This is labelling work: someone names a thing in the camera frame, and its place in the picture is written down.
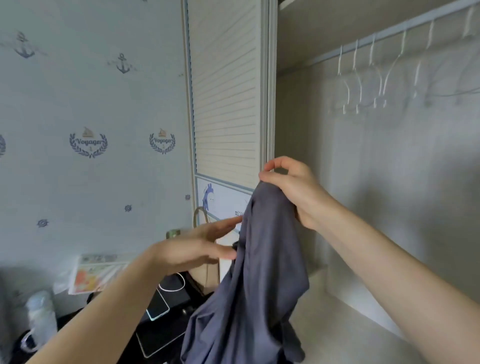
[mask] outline person's right arm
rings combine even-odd
[[[280,167],[288,175],[268,172]],[[478,303],[337,202],[305,164],[279,157],[264,170],[260,179],[282,189],[429,362],[480,363]]]

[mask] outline clothing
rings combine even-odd
[[[288,322],[309,287],[295,224],[294,206],[283,192],[260,182],[243,215],[237,259],[190,318],[181,351],[185,364],[304,359]]]

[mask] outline blue cartoon giraffe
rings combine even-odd
[[[212,187],[211,183],[209,183],[207,185],[207,189],[205,190],[204,198],[202,200],[202,206],[207,211],[208,211],[208,198],[207,197],[208,197],[209,193],[213,193],[213,187]]]

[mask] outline anchor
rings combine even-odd
[[[126,61],[127,59],[125,58],[125,56],[123,55],[123,53],[120,53],[120,56],[118,57],[120,62],[121,62],[121,68],[117,65],[117,69],[122,72],[123,74],[126,74],[128,71],[130,71],[130,67],[128,67],[127,69],[125,69],[125,64],[123,63],[123,61]]]
[[[27,59],[27,58],[32,57],[35,54],[34,51],[32,51],[32,53],[27,52],[25,43],[28,42],[28,39],[25,37],[25,34],[23,34],[22,32],[18,32],[17,40],[19,40],[22,43],[22,51],[21,52],[19,52],[17,49],[15,49],[15,52],[17,52],[18,55]]]

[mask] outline smartphone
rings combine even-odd
[[[150,321],[155,321],[169,311],[170,307],[167,305],[167,302],[157,288],[147,308],[147,314],[148,317],[150,317]]]

